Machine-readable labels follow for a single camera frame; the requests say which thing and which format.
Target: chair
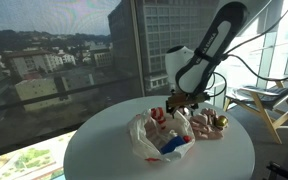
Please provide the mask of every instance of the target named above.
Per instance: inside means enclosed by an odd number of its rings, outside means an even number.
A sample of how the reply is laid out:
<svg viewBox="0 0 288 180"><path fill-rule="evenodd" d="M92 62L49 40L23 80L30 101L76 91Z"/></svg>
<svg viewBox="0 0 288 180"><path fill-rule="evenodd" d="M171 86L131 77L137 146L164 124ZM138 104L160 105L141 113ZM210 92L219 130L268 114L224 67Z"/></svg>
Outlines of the chair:
<svg viewBox="0 0 288 180"><path fill-rule="evenodd" d="M288 120L288 110L282 111L277 106L282 102L286 102L288 105L288 88L284 86L282 81L275 81L275 83L276 88L272 89L261 89L254 86L240 88L241 92L249 95L249 99L240 99L234 94L227 94L224 111L227 111L229 104L235 103L256 114L264 120L275 142L282 144L276 129ZM270 117L268 110L280 114L280 117L278 119Z"/></svg>

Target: black cable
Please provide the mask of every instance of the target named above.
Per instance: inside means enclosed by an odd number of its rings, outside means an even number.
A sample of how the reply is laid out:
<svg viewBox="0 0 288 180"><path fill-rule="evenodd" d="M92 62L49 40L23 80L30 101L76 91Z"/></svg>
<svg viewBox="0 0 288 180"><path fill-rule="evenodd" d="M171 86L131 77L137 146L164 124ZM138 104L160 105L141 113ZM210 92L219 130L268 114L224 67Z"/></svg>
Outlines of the black cable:
<svg viewBox="0 0 288 180"><path fill-rule="evenodd" d="M251 41L253 41L253 40L255 40L255 39L257 39L257 38L265 35L266 33L268 33L268 32L271 31L276 25L278 25L278 23L284 18L284 16L285 16L287 13L288 13L288 9L287 9L286 12L283 14L283 16L281 16L281 17L280 17L270 28L268 28L266 31L262 32L261 34L255 36L255 37L253 37L253 38L251 38L251 39L249 39L249 40L246 40L246 41L244 41L244 42L242 42L242 43L234 46L233 48L231 48L230 50L228 50L226 53L224 53L224 55L228 55L230 52L232 52L233 50L239 48L240 46L242 46L242 45L244 45L244 44L246 44L246 43L248 43L248 42L251 42Z"/></svg>
<svg viewBox="0 0 288 180"><path fill-rule="evenodd" d="M213 75L213 83L212 83L212 85L210 87L206 88L206 90L211 89L214 86L214 84L215 84L215 74L212 73L212 75Z"/></svg>
<svg viewBox="0 0 288 180"><path fill-rule="evenodd" d="M265 80L265 81L285 81L285 80L288 80L288 77L282 78L282 79L262 77L262 76L260 76L260 75L257 75L257 74L246 64L246 62L245 62L241 57L239 57L239 56L237 56L237 55L234 55L234 54L228 54L227 56L231 56L231 57L235 57L235 58L239 59L239 60L247 67L247 69L251 71L251 73L252 73L253 75L255 75L256 77L258 77L258 78L260 78L260 79L262 79L262 80Z"/></svg>
<svg viewBox="0 0 288 180"><path fill-rule="evenodd" d="M223 80L224 80L224 88L219 93L217 93L215 95L212 95L210 97L215 97L215 96L218 96L218 95L222 94L226 90L226 87L227 87L227 81L226 81L225 77L222 74L217 73L217 72L213 72L213 74L217 74L217 75L219 75L219 76L221 76L223 78Z"/></svg>

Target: table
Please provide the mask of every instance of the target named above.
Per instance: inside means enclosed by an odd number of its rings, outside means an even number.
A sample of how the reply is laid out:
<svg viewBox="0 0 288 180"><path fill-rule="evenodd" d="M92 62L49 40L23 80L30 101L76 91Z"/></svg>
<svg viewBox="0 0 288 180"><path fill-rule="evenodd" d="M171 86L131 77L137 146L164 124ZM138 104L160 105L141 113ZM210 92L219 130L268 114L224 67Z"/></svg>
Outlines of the table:
<svg viewBox="0 0 288 180"><path fill-rule="evenodd" d="M70 140L64 173L72 179L250 179L255 164L252 141L229 114L207 103L229 119L221 140L199 140L179 160L147 162L133 154L127 123L138 113L163 107L167 96L150 96L111 106L86 121Z"/></svg>

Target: white robotic arm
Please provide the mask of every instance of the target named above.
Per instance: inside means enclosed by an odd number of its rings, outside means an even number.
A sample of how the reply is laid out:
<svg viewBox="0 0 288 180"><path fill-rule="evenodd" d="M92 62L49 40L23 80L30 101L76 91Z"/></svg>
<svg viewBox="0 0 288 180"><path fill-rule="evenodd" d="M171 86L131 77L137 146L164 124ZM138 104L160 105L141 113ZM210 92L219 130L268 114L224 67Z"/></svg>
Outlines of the white robotic arm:
<svg viewBox="0 0 288 180"><path fill-rule="evenodd" d="M220 0L216 15L195 51L185 46L171 48L165 55L168 81L174 90L166 102L169 113L178 107L197 108L205 101L207 82L224 51L271 0Z"/></svg>

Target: floor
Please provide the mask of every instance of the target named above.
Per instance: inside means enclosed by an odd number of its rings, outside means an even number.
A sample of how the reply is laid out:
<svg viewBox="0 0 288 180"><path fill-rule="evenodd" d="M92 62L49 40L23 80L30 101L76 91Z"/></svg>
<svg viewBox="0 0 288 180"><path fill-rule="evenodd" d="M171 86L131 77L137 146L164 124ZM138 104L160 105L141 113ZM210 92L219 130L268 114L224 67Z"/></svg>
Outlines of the floor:
<svg viewBox="0 0 288 180"><path fill-rule="evenodd" d="M228 110L250 135L255 150L255 168L252 179L267 178L269 170L266 166L270 161L282 164L288 156L288 121L277 132L283 144L276 144L268 132L264 121L241 107Z"/></svg>

